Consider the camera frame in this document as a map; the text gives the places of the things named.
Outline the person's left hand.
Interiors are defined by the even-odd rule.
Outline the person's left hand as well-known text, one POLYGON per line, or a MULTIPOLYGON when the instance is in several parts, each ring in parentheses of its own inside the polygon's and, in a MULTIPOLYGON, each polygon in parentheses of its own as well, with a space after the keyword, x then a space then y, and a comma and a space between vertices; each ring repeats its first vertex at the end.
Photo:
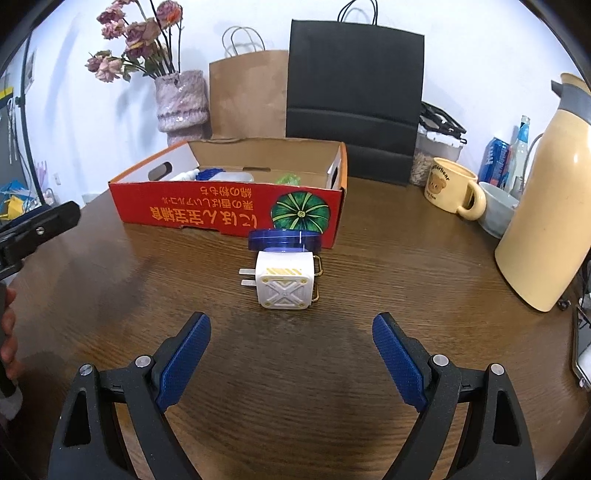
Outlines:
POLYGON ((23 365, 16 358, 18 351, 18 339, 14 333, 16 314, 11 307, 16 296, 17 292, 14 289, 6 288, 5 306, 1 317, 1 331, 5 335, 1 342, 1 360, 7 377, 12 381, 16 381, 23 371, 23 365))

